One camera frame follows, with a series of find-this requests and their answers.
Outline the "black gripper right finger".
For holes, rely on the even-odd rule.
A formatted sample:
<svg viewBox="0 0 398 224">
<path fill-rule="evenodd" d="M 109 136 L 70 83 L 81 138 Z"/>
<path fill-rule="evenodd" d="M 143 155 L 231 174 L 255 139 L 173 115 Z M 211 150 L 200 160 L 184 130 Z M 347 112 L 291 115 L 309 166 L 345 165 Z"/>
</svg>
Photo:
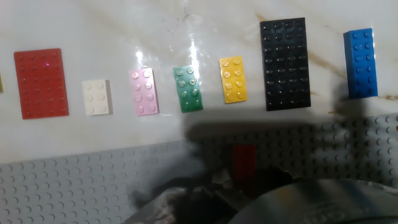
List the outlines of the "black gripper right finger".
<svg viewBox="0 0 398 224">
<path fill-rule="evenodd" d="M 274 190 L 293 183 L 293 177 L 278 167 L 268 167 L 257 171 L 257 189 Z"/>
</svg>

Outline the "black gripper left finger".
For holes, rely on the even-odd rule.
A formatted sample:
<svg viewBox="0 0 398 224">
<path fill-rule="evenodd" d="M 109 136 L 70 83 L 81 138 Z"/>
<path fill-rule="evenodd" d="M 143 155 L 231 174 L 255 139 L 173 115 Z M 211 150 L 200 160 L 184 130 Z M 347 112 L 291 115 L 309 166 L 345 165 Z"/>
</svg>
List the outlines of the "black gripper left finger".
<svg viewBox="0 0 398 224">
<path fill-rule="evenodd" d="M 233 187 L 233 181 L 227 169 L 220 169 L 212 175 L 214 195 L 228 204 L 236 211 L 248 206 L 252 199 L 243 194 L 241 190 Z"/>
</svg>

